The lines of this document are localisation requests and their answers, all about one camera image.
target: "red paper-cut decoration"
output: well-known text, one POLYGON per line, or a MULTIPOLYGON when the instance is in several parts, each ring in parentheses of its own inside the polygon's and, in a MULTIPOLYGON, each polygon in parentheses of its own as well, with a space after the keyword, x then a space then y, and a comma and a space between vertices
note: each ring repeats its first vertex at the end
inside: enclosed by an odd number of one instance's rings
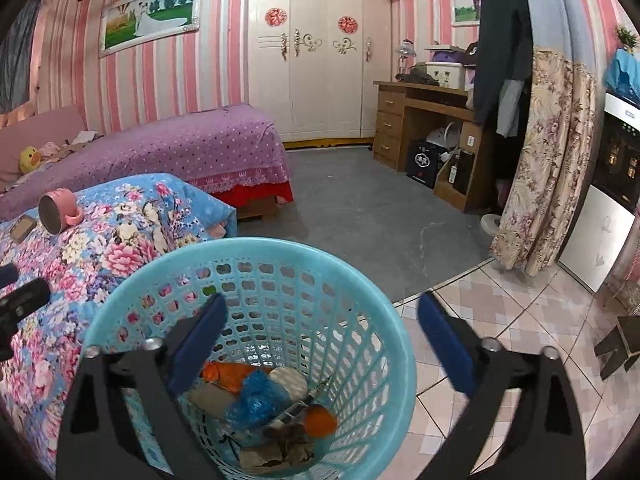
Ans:
POLYGON ((345 34, 353 34, 358 30, 358 22, 351 16, 343 16, 338 20, 338 27, 345 34))
POLYGON ((282 9, 269 9, 264 15, 264 21, 270 27, 277 27, 287 21, 287 13, 282 9))

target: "wardrobe door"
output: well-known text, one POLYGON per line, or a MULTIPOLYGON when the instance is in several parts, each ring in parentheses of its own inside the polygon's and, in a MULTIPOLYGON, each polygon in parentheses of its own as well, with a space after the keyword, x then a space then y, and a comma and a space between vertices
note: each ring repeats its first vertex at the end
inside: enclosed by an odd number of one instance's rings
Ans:
POLYGON ((330 131, 327 0, 291 0, 290 88, 293 135, 283 140, 333 137, 330 131))
POLYGON ((391 0, 363 2, 362 136, 373 137, 378 113, 378 87, 373 82, 391 80, 391 0))
POLYGON ((327 0, 329 64, 326 79, 334 137, 360 137, 364 43, 362 0, 327 0))
POLYGON ((249 103, 273 119, 284 137, 293 131, 290 14, 290 0, 249 0, 249 103))

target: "gray carpet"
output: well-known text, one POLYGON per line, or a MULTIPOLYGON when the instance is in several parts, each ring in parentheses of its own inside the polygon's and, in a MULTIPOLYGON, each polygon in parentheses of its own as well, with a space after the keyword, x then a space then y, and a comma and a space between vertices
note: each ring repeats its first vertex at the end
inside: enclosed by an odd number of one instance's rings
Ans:
POLYGON ((365 147, 288 152, 295 202, 242 236, 284 238, 327 251, 399 301, 477 265, 490 236, 433 191, 372 158, 365 147))

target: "wooden desk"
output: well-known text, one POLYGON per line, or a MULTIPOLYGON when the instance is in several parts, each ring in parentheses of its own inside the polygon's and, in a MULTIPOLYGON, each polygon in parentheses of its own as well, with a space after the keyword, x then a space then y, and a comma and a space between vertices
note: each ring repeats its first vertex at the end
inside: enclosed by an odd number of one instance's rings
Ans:
POLYGON ((492 133, 483 135, 466 109, 466 91, 415 83, 374 81, 378 90, 378 118, 373 157, 396 171, 404 171, 413 140, 423 139, 451 121, 462 122, 460 148, 474 154, 466 194, 448 182, 453 157, 438 173, 433 192, 460 211, 479 210, 490 205, 494 189, 491 164, 492 133))

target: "wooden baseboard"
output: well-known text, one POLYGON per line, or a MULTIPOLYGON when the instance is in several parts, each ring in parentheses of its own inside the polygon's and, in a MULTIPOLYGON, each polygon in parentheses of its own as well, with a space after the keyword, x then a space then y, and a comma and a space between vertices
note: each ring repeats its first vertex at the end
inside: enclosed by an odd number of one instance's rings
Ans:
POLYGON ((294 150, 297 148, 332 148, 334 146, 347 146, 349 144, 373 144, 373 137, 345 137, 340 139, 310 139, 310 140, 291 140, 283 142, 286 150, 294 150))

